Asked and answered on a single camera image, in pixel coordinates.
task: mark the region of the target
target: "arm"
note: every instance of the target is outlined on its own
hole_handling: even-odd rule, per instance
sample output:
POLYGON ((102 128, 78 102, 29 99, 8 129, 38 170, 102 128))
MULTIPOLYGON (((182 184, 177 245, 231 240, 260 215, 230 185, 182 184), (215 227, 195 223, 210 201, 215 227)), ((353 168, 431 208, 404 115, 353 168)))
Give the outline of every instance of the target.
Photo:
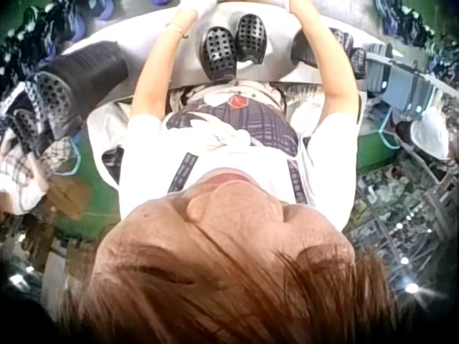
POLYGON ((357 120, 359 91, 346 53, 331 31, 322 25, 310 1, 290 0, 290 10, 300 21, 321 72, 326 101, 319 125, 333 113, 346 113, 357 120))
MULTIPOLYGON (((176 13, 171 24, 187 33, 197 17, 195 10, 182 9, 176 13)), ((164 119, 169 80, 182 39, 179 32, 168 27, 156 41, 137 82, 131 118, 152 114, 159 120, 164 119)))

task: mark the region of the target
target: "brown hair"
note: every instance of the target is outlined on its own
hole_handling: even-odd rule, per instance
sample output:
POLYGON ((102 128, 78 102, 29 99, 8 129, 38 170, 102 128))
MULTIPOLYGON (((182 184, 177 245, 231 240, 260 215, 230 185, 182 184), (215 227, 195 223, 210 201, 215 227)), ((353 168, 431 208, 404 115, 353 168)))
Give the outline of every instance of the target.
POLYGON ((219 251, 229 264, 214 274, 139 247, 152 266, 116 267, 68 293, 62 332, 85 344, 376 343, 396 330, 399 313, 376 254, 320 266, 279 255, 279 279, 250 257, 242 266, 219 251))

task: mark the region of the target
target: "black sneaker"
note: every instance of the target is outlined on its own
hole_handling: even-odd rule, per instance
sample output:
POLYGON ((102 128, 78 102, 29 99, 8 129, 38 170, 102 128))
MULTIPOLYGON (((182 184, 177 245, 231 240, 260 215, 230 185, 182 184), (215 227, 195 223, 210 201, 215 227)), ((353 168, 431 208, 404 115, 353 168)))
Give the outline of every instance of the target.
POLYGON ((64 42, 77 42, 85 34, 85 22, 75 3, 70 0, 56 0, 44 8, 47 34, 57 46, 64 42))

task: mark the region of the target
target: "perforated shoe sole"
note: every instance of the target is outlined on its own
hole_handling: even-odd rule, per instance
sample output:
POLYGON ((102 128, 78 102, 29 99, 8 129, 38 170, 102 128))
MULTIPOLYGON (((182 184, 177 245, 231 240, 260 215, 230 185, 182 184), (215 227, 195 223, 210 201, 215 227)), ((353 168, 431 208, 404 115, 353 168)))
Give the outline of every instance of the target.
POLYGON ((267 45, 268 36, 262 19, 254 14, 244 15, 237 27, 237 61, 252 61, 254 65, 261 65, 267 45))
POLYGON ((199 57, 211 81, 232 80, 236 77, 236 42, 228 29, 212 27, 199 50, 199 57))

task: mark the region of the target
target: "ceiling light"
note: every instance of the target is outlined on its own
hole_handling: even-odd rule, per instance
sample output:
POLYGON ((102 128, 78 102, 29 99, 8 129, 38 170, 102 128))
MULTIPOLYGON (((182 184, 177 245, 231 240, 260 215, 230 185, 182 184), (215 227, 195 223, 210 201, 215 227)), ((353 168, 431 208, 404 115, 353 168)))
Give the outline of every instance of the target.
POLYGON ((19 283, 21 283, 22 281, 24 281, 24 278, 20 275, 20 274, 16 274, 14 276, 11 276, 9 278, 9 280, 11 281, 11 283, 13 283, 14 285, 18 285, 19 283))
POLYGON ((415 283, 409 283, 405 288, 405 291, 410 294, 416 294, 419 291, 419 286, 415 283))

